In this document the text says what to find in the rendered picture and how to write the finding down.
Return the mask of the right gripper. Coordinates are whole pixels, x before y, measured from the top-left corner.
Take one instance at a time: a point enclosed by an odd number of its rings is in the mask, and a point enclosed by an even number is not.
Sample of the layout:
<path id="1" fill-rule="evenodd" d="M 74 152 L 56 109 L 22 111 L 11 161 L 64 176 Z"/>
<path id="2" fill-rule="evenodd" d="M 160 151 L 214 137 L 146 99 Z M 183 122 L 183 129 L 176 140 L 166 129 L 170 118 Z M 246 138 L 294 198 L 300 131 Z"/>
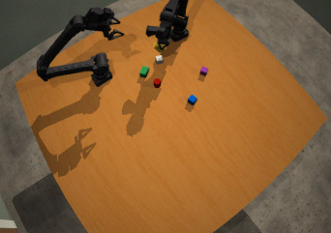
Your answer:
<path id="1" fill-rule="evenodd" d="M 112 19 L 114 19 L 116 22 L 112 22 Z M 109 27 L 110 25 L 113 25 L 113 24 L 120 24 L 120 21 L 118 19 L 116 19 L 115 17 L 112 17 L 108 20 L 108 27 L 106 30 L 98 30 L 98 26 L 99 26 L 99 22 L 98 22 L 98 25 L 97 25 L 97 28 L 95 31 L 101 31 L 104 33 L 104 37 L 107 38 L 109 41 L 113 40 L 113 39 L 116 39 L 118 37 L 122 37 L 124 36 L 124 33 L 114 29 L 112 32 L 109 32 L 111 30 L 111 28 Z M 121 34 L 121 35 L 117 35 L 117 36 L 114 36 L 114 34 Z"/>

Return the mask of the blue cube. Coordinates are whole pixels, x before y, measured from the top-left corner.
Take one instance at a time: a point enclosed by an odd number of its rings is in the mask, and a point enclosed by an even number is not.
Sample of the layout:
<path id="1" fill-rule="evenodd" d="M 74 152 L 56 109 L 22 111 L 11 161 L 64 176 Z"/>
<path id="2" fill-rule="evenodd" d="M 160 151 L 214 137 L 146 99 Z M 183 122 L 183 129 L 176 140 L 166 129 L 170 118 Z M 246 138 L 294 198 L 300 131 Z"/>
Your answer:
<path id="1" fill-rule="evenodd" d="M 197 97 L 195 97 L 194 95 L 190 95 L 190 97 L 188 98 L 188 103 L 191 105 L 194 105 L 193 103 L 196 102 Z"/>

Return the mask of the red cylinder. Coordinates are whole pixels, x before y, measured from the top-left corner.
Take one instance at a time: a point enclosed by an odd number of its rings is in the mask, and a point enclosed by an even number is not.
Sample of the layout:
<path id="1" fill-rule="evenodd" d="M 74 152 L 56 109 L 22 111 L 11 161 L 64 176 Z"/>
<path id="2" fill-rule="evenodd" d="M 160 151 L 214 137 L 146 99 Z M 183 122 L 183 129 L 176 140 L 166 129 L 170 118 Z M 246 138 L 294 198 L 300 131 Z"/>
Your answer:
<path id="1" fill-rule="evenodd" d="M 161 87 L 160 79 L 158 79 L 158 78 L 154 79 L 154 87 L 155 88 L 160 88 Z"/>

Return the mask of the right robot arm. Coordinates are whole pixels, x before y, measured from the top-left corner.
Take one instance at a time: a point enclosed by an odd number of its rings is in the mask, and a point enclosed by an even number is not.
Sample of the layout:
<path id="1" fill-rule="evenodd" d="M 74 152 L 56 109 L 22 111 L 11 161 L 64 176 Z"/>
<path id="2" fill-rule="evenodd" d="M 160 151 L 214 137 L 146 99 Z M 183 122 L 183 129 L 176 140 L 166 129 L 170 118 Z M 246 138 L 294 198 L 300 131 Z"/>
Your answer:
<path id="1" fill-rule="evenodd" d="M 96 85 L 99 85 L 108 78 L 112 77 L 112 73 L 109 70 L 108 59 L 106 58 L 106 54 L 103 52 L 98 53 L 95 56 L 91 56 L 91 59 L 87 61 L 67 64 L 57 67 L 49 66 L 52 60 L 57 56 L 57 54 L 62 50 L 62 48 L 68 43 L 68 41 L 72 37 L 74 37 L 80 31 L 82 32 L 84 32 L 84 30 L 95 31 L 98 22 L 99 22 L 98 30 L 106 30 L 108 27 L 108 20 L 112 17 L 114 17 L 113 10 L 111 10 L 110 8 L 101 9 L 99 7 L 90 8 L 86 16 L 75 15 L 69 21 L 69 24 L 66 26 L 66 28 L 61 33 L 61 35 L 48 49 L 45 55 L 42 54 L 42 56 L 40 57 L 41 60 L 39 58 L 39 60 L 37 61 L 37 75 L 43 81 L 48 81 L 53 77 L 66 75 L 66 74 L 93 72 L 91 74 L 91 77 L 96 83 Z M 73 24 L 74 26 L 72 26 Z"/>

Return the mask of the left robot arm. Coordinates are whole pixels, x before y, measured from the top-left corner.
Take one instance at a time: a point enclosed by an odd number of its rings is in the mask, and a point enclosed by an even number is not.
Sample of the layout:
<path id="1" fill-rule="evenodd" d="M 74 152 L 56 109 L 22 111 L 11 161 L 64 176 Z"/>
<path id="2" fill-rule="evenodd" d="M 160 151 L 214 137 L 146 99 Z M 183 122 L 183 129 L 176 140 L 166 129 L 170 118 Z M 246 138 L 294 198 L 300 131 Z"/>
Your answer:
<path id="1" fill-rule="evenodd" d="M 188 24 L 188 18 L 189 18 L 186 15 L 186 8 L 188 1 L 189 0 L 169 0 L 169 2 L 165 5 L 163 11 L 161 12 L 161 17 L 160 17 L 161 26 L 147 25 L 146 35 L 148 37 L 155 35 L 156 38 L 160 41 L 163 41 L 170 31 L 171 31 L 170 35 L 174 40 L 177 40 L 185 35 L 188 35 L 189 31 L 187 29 L 186 30 L 184 29 L 185 22 L 186 24 Z M 170 11 L 170 13 L 168 11 Z M 173 29 L 171 29 L 172 25 L 173 25 Z"/>

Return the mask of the white cube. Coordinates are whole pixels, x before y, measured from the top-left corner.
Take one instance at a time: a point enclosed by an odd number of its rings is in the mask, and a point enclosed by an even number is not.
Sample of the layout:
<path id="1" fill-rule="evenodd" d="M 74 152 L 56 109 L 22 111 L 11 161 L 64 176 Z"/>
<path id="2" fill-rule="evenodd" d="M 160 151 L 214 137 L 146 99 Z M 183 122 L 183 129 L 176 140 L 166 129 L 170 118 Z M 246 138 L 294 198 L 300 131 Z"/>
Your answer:
<path id="1" fill-rule="evenodd" d="M 163 63 L 163 57 L 162 57 L 162 55 L 156 56 L 156 61 L 157 61 L 157 65 L 158 64 L 162 64 Z"/>

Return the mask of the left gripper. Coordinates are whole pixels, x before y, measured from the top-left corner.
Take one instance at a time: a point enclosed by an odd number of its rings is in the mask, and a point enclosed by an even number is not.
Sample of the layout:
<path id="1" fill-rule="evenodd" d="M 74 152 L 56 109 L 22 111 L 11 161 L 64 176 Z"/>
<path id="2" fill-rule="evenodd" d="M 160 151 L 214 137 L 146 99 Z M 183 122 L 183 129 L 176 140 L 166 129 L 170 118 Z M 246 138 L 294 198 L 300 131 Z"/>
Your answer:
<path id="1" fill-rule="evenodd" d="M 161 44 L 164 44 L 164 46 L 161 47 Z M 158 41 L 158 45 L 159 45 L 160 49 L 164 49 L 169 44 L 170 44 L 170 32 L 167 34 L 164 41 Z"/>

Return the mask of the green block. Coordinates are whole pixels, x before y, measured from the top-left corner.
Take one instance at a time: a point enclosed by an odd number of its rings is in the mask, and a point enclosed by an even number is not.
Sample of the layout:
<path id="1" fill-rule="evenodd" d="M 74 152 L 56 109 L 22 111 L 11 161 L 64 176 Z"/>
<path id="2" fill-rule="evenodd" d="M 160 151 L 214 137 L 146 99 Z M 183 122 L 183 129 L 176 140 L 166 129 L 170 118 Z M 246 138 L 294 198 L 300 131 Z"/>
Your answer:
<path id="1" fill-rule="evenodd" d="M 149 72 L 149 67 L 142 66 L 139 76 L 146 78 L 146 76 L 148 75 L 148 72 Z"/>

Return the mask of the purple cube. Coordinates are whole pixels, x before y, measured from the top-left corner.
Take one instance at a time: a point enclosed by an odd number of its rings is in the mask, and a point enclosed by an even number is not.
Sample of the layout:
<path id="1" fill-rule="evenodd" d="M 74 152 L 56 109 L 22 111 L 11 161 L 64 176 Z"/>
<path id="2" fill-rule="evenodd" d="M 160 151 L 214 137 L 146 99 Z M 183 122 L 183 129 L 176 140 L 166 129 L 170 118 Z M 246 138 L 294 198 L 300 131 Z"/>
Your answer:
<path id="1" fill-rule="evenodd" d="M 206 76 L 207 71 L 208 71 L 208 68 L 202 67 L 201 70 L 200 70 L 200 74 Z"/>

